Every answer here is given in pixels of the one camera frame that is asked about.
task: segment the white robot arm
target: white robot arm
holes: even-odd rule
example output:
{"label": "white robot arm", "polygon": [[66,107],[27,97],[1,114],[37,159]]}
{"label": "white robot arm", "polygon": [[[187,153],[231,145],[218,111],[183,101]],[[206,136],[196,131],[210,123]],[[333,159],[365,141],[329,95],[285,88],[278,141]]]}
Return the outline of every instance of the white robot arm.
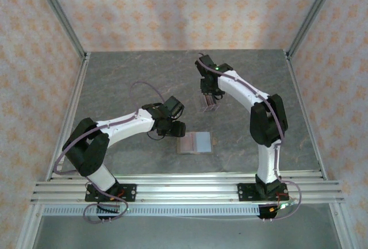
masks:
{"label": "white robot arm", "polygon": [[[259,166],[256,189],[262,198],[270,198],[267,195],[275,193],[275,189],[281,187],[276,176],[279,175],[279,148],[275,150],[275,146],[281,143],[278,127],[281,128],[282,134],[288,129],[281,97],[277,94],[269,96],[254,88],[231,66],[226,63],[217,66],[208,55],[202,55],[195,64],[203,76],[201,79],[203,94],[219,100],[218,96],[222,98],[228,93],[250,112],[250,133],[258,143]],[[275,112],[277,122],[270,114],[270,106]]]}
{"label": "white robot arm", "polygon": [[[226,75],[233,76],[236,79],[240,79],[243,82],[247,83],[251,86],[259,95],[263,98],[267,98],[269,95],[254,88],[244,79],[242,79],[236,71],[227,71]],[[251,108],[255,103],[262,103],[262,100],[257,97],[253,92],[251,92],[248,88],[242,85],[240,82],[237,82],[231,78],[227,78],[226,76],[220,76],[218,78],[218,87],[220,90],[228,93],[233,96],[234,99],[239,101],[249,113],[251,113]],[[274,162],[275,162],[275,152],[273,144],[270,147],[266,147],[265,145],[258,144],[258,170],[257,176],[264,183],[272,183],[276,180],[275,172],[274,172]]]}
{"label": "white robot arm", "polygon": [[[87,177],[100,190],[118,196],[124,188],[103,164],[106,150],[114,143],[142,132],[156,130],[159,136],[184,137],[185,124],[177,120],[183,110],[184,106],[175,97],[170,97],[163,104],[144,105],[135,113],[112,120],[94,122],[85,118],[74,129],[63,150],[84,133],[100,128],[71,147],[66,157],[81,176]],[[89,185],[87,191],[93,193],[92,200],[109,200],[93,185]]]}

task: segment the transparent object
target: transparent object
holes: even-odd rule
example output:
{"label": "transparent object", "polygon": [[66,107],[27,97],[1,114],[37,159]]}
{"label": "transparent object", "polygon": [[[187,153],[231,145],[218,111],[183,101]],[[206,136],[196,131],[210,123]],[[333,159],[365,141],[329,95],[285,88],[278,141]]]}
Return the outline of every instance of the transparent object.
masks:
{"label": "transparent object", "polygon": [[184,137],[178,138],[178,153],[212,153],[211,134],[209,132],[187,132]]}
{"label": "transparent object", "polygon": [[195,106],[198,112],[216,111],[220,104],[211,95],[203,95],[198,90],[194,95]]}

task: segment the enclosure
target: enclosure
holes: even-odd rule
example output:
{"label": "enclosure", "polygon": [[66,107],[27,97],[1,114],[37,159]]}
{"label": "enclosure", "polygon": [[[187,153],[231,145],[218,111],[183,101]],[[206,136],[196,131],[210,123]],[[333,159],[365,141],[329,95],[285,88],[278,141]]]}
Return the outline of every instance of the enclosure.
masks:
{"label": "enclosure", "polygon": [[[366,248],[366,1],[2,0],[2,247]],[[262,222],[262,202],[241,202],[239,183],[259,166],[250,113],[228,93],[204,111],[198,53],[282,98],[279,168],[301,189],[294,215]],[[89,225],[87,180],[54,162],[82,119],[160,102],[136,81],[177,98],[210,152],[181,154],[179,138],[146,133],[112,145],[103,163],[137,184],[135,202]],[[74,167],[62,158],[57,169]]]}

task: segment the black mounting plate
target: black mounting plate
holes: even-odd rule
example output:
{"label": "black mounting plate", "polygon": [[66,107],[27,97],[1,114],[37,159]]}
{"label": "black mounting plate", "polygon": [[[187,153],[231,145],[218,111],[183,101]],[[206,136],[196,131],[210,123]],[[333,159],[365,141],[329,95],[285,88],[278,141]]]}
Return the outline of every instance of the black mounting plate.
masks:
{"label": "black mounting plate", "polygon": [[288,187],[285,183],[281,183],[272,192],[262,197],[257,190],[256,183],[239,183],[237,184],[237,194],[239,196],[239,201],[287,201],[289,200]]}
{"label": "black mounting plate", "polygon": [[259,218],[260,219],[274,219],[277,215],[277,212],[275,212],[274,210],[271,211],[272,209],[275,209],[277,207],[277,205],[273,205],[273,206],[265,206],[262,207],[261,205],[259,205]]}
{"label": "black mounting plate", "polygon": [[[124,199],[126,202],[135,202],[137,196],[137,185],[136,184],[118,184],[118,190],[123,190],[124,194],[120,196],[121,199]],[[86,202],[116,202],[117,200],[110,200],[110,197],[107,197],[101,194],[96,188],[89,184],[87,185],[87,192],[85,196]]]}

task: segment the patterned wallpaper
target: patterned wallpaper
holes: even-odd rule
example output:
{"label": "patterned wallpaper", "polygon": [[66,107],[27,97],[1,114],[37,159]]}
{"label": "patterned wallpaper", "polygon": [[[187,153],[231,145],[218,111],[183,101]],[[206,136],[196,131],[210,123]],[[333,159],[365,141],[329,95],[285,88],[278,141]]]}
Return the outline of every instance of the patterned wallpaper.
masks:
{"label": "patterned wallpaper", "polygon": [[327,0],[293,58],[331,179],[368,248],[368,0]]}
{"label": "patterned wallpaper", "polygon": [[287,48],[314,0],[59,0],[87,51]]}
{"label": "patterned wallpaper", "polygon": [[14,248],[81,61],[46,0],[0,0],[0,18],[0,248]]}

